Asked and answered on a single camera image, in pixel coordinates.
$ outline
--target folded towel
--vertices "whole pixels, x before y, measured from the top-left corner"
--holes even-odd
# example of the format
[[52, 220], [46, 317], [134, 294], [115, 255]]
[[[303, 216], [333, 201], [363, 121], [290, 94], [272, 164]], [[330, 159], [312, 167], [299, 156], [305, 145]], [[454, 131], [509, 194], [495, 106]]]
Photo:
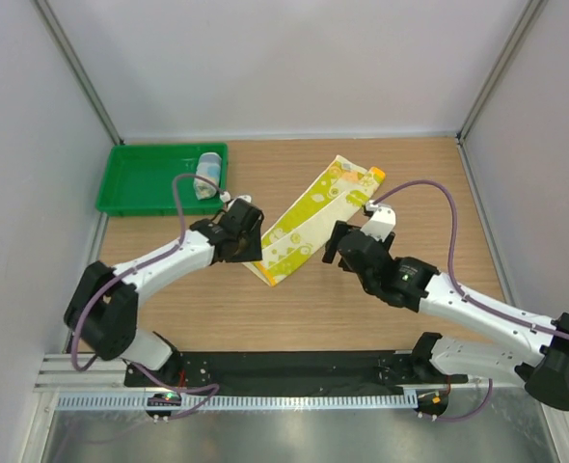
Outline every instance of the folded towel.
[[367, 171], [337, 156], [263, 235], [263, 260], [244, 265], [268, 285], [277, 285], [324, 246], [336, 221], [350, 219], [384, 178], [375, 167]]

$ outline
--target wooden table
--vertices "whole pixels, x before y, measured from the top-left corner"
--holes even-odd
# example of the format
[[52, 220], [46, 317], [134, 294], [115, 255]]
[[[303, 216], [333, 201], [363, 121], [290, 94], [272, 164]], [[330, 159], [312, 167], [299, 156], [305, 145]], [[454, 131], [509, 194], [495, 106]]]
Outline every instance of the wooden table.
[[[460, 228], [456, 275], [501, 298], [495, 268], [453, 139], [231, 142], [228, 187], [250, 194], [265, 214], [264, 230], [340, 154], [386, 174], [379, 193], [404, 181], [432, 178], [453, 194]], [[441, 192], [413, 187], [389, 200], [397, 214], [394, 256], [415, 256], [445, 269], [450, 214]], [[362, 224], [358, 214], [353, 223]], [[134, 259], [174, 239], [176, 217], [113, 218], [101, 259]], [[241, 264], [216, 264], [154, 295], [140, 325], [181, 351], [298, 351], [411, 348], [423, 331], [467, 340], [480, 337], [442, 319], [391, 308], [366, 295], [355, 275], [321, 263], [317, 252], [297, 272], [269, 287]]]

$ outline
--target white wall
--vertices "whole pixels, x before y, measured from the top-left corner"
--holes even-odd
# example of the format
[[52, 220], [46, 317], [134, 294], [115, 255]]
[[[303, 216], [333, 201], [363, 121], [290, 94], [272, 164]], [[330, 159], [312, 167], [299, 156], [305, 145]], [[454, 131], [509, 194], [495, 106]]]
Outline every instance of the white wall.
[[526, 0], [51, 0], [132, 138], [455, 133]]
[[467, 141], [509, 279], [569, 312], [569, 1], [550, 1]]
[[111, 142], [28, 0], [0, 0], [0, 463], [15, 461], [44, 352], [95, 225]]

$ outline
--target green plastic bin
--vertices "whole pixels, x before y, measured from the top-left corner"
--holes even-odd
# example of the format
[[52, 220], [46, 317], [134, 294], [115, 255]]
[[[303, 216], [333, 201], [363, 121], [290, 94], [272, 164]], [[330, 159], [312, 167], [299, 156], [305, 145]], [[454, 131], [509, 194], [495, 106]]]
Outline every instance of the green plastic bin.
[[[224, 143], [184, 145], [125, 145], [109, 154], [96, 208], [109, 216], [177, 215], [171, 182], [182, 173], [196, 173], [199, 157], [216, 152], [222, 159], [220, 187], [227, 187], [228, 149]], [[198, 200], [193, 179], [178, 184], [184, 215], [216, 213], [223, 203], [218, 195]]]

